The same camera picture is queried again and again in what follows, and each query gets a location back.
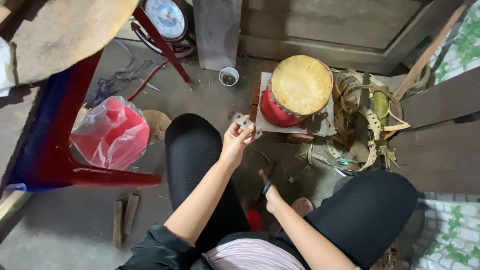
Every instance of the plastic bag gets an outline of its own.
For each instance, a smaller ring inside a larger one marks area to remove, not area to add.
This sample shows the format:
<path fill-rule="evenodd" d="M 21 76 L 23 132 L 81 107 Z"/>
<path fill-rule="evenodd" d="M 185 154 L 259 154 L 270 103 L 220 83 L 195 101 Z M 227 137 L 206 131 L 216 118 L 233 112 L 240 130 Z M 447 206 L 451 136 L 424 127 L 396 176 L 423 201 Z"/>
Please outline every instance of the plastic bag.
<path fill-rule="evenodd" d="M 145 153 L 149 131 L 141 110 L 112 96 L 74 127 L 70 140 L 90 164 L 124 170 Z"/>

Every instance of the chair leg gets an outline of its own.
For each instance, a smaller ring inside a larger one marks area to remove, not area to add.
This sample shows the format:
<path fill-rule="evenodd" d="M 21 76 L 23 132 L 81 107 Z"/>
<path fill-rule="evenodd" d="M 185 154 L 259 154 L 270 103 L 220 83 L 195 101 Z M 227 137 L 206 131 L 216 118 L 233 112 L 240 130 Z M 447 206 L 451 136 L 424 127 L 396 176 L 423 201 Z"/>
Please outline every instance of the chair leg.
<path fill-rule="evenodd" d="M 175 67 L 180 76 L 182 76 L 183 80 L 188 83 L 190 77 L 180 64 L 179 59 L 175 56 L 171 48 L 163 39 L 162 35 L 160 35 L 158 30 L 150 21 L 145 11 L 140 6 L 137 6 L 135 11 L 133 11 L 133 16 L 135 17 L 135 19 L 137 19 L 138 23 L 143 26 L 147 34 L 153 39 L 155 45 L 157 45 L 158 48 L 162 50 L 162 53 L 165 54 L 165 56 L 170 60 L 170 62 L 172 62 L 173 67 Z"/>

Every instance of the woman's hand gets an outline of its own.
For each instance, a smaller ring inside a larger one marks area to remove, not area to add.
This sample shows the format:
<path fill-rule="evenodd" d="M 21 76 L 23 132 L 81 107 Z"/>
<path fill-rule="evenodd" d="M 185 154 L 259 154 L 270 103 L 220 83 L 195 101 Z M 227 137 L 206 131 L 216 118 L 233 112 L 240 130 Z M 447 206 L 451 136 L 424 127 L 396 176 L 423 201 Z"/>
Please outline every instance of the woman's hand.
<path fill-rule="evenodd" d="M 260 170 L 260 177 L 262 178 L 264 185 L 267 185 L 268 177 L 265 175 L 263 170 Z M 273 184 L 268 188 L 265 197 L 267 198 L 267 211 L 275 215 L 279 203 L 284 202 L 284 200 Z"/>
<path fill-rule="evenodd" d="M 237 123 L 232 123 L 223 138 L 220 161 L 226 162 L 236 169 L 240 165 L 243 150 L 255 140 L 252 132 L 253 125 L 248 128 L 243 128 Z"/>

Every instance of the black pants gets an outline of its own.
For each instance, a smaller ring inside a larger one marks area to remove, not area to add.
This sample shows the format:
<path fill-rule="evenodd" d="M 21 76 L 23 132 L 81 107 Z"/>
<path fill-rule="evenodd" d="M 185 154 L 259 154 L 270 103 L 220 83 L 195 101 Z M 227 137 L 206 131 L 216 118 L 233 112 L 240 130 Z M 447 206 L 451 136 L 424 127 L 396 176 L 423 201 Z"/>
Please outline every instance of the black pants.
<path fill-rule="evenodd" d="M 168 127 L 165 145 L 168 188 L 176 210 L 220 157 L 222 139 L 207 120 L 183 114 Z M 404 177 L 363 172 L 325 199 L 305 220 L 356 265 L 368 269 L 400 234 L 416 201 L 416 190 Z M 260 238 L 285 249 L 306 265 L 285 232 L 275 238 L 249 231 L 230 181 L 196 247 L 206 252 L 228 240 Z"/>

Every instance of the wooden cabinet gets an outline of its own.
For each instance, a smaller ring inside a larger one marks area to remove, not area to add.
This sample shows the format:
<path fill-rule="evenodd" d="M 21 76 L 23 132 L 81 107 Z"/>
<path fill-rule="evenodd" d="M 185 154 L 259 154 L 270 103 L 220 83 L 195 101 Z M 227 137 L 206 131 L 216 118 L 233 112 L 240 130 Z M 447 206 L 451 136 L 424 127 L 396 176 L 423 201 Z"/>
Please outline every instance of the wooden cabinet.
<path fill-rule="evenodd" d="M 462 0 L 243 0 L 239 53 L 389 73 Z"/>

